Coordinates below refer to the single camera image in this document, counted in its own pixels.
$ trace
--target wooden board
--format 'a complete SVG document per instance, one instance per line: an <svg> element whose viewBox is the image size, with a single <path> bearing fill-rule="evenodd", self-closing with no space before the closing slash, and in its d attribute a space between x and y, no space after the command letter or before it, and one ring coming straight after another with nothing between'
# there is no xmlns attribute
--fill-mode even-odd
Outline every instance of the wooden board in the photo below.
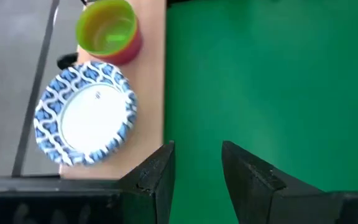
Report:
<svg viewBox="0 0 358 224"><path fill-rule="evenodd" d="M144 43L139 55L120 66L138 99L137 121L117 154L91 167L60 167L65 178L119 179L139 165L163 143L165 79L165 1L128 0L139 18ZM95 60L80 47L78 63Z"/></svg>

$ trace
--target cup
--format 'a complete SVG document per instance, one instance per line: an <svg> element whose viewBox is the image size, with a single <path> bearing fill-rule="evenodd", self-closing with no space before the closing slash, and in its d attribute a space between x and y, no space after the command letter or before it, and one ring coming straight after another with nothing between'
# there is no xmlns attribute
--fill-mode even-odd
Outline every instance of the cup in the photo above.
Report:
<svg viewBox="0 0 358 224"><path fill-rule="evenodd" d="M122 65L142 47L139 20L125 0L101 0L89 5L77 22L80 47L102 61Z"/></svg>

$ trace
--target green screen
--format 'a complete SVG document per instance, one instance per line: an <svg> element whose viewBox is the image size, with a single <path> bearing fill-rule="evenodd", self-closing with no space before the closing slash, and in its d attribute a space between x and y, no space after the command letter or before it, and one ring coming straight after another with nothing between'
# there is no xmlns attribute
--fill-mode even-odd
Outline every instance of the green screen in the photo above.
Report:
<svg viewBox="0 0 358 224"><path fill-rule="evenodd" d="M174 4L166 63L170 223L238 223L223 140L323 190L358 190L358 1Z"/></svg>

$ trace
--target blue and white paper plate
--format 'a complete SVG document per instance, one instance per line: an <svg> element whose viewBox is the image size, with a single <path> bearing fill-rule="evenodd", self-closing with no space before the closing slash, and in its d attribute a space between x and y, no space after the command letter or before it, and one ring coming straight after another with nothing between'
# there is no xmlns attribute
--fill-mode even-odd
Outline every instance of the blue and white paper plate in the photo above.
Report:
<svg viewBox="0 0 358 224"><path fill-rule="evenodd" d="M37 144L59 164L90 165L117 151L136 120L136 96L114 65L64 69L35 109Z"/></svg>

